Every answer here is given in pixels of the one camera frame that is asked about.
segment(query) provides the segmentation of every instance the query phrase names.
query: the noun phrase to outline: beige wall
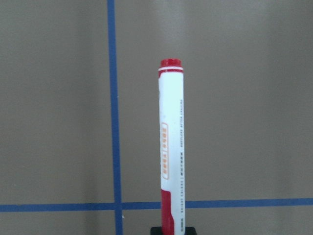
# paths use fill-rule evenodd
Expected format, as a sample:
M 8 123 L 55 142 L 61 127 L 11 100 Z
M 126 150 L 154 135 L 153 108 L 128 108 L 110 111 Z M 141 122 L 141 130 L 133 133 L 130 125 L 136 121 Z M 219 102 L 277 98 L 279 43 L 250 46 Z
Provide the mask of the beige wall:
M 160 201 L 167 57 L 185 69 L 186 200 L 312 198 L 312 9 L 115 1 L 123 202 Z M 0 205 L 114 202 L 106 2 L 3 0 L 0 35 Z M 186 220 L 200 235 L 306 235 L 312 212 L 201 208 Z M 159 210 L 123 215 L 125 235 L 160 225 Z M 0 211 L 0 221 L 4 235 L 115 233 L 114 211 Z

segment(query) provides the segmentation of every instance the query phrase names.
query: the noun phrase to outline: blue tape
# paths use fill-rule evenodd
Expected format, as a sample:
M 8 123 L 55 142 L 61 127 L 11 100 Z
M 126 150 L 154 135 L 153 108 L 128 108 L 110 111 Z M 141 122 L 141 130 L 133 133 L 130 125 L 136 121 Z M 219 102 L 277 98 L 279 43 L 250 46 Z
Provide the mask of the blue tape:
M 70 212 L 115 210 L 115 203 L 0 205 L 0 212 Z
M 313 206 L 313 198 L 253 199 L 186 201 L 186 208 L 236 208 L 236 207 L 290 207 Z M 22 204 L 0 205 L 0 212 L 69 212 L 69 211 L 121 211 L 160 209 L 160 202 L 82 203 L 82 204 Z
M 313 198 L 186 201 L 186 208 L 313 206 Z
M 114 0 L 107 0 L 107 10 L 108 10 L 109 67 L 110 67 L 110 93 L 111 93 L 113 181 L 114 181 L 114 202 L 116 205 L 115 232 L 116 235 L 123 235 Z

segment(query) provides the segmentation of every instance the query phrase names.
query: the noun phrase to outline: white marker barrel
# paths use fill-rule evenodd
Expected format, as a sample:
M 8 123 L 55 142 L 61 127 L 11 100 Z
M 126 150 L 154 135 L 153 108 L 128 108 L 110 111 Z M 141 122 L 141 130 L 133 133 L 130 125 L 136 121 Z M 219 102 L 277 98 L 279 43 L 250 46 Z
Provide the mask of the white marker barrel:
M 184 235 L 184 98 L 181 61 L 164 59 L 158 72 L 162 232 L 164 235 Z

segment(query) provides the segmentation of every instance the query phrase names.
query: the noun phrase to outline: marker holder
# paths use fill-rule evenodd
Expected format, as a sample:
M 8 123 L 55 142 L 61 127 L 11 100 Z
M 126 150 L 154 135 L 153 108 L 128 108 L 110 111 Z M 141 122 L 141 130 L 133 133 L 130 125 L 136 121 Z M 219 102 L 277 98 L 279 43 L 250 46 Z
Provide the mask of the marker holder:
M 150 235 L 163 235 L 161 227 L 152 227 L 150 230 Z M 186 227 L 185 235 L 197 235 L 196 229 L 194 227 Z

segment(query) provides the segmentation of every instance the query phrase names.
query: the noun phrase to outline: marker cap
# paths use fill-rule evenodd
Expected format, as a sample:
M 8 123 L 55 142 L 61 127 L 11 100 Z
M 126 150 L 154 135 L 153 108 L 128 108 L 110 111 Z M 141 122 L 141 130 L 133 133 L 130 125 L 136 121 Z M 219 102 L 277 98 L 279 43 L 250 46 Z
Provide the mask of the marker cap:
M 161 67 L 167 67 L 167 66 L 177 66 L 181 67 L 181 61 L 177 58 L 168 58 L 161 61 Z

